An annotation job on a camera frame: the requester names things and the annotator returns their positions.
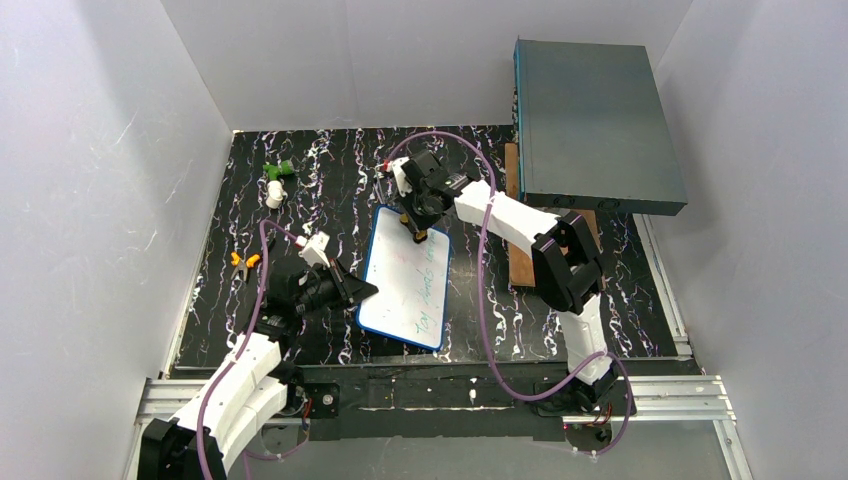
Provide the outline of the blue framed whiteboard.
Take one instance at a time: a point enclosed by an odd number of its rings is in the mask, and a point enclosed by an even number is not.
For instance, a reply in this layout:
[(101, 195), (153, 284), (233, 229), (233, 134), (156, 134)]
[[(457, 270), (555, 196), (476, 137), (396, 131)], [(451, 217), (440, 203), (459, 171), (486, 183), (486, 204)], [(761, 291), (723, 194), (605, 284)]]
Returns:
[(438, 351), (443, 345), (451, 240), (431, 228), (417, 244), (400, 217), (387, 205), (374, 214), (364, 281), (378, 292), (360, 304), (357, 324), (367, 332)]

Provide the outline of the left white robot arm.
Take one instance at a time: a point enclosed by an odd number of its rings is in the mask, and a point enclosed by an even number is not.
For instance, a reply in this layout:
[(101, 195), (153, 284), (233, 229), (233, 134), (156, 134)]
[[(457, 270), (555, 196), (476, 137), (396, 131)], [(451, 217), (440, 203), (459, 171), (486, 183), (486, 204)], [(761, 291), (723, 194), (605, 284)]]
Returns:
[(271, 275), (256, 320), (212, 377), (169, 419), (154, 419), (145, 428), (137, 478), (226, 478), (263, 424), (285, 409), (302, 384), (301, 370), (284, 356), (306, 317), (349, 310), (378, 291), (336, 259)]

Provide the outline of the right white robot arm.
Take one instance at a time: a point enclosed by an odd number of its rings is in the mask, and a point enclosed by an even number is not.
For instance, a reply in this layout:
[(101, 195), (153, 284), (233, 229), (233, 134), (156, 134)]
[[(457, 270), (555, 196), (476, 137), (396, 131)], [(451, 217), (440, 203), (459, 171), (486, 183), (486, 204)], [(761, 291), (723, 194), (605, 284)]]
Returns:
[(389, 160), (400, 222), (415, 243), (448, 213), (517, 247), (532, 261), (537, 295), (556, 312), (566, 342), (569, 376), (540, 393), (513, 396), (551, 401), (589, 412), (613, 386), (617, 374), (607, 354), (600, 315), (601, 255), (585, 218), (560, 216), (520, 203), (471, 174), (448, 169), (429, 151)]

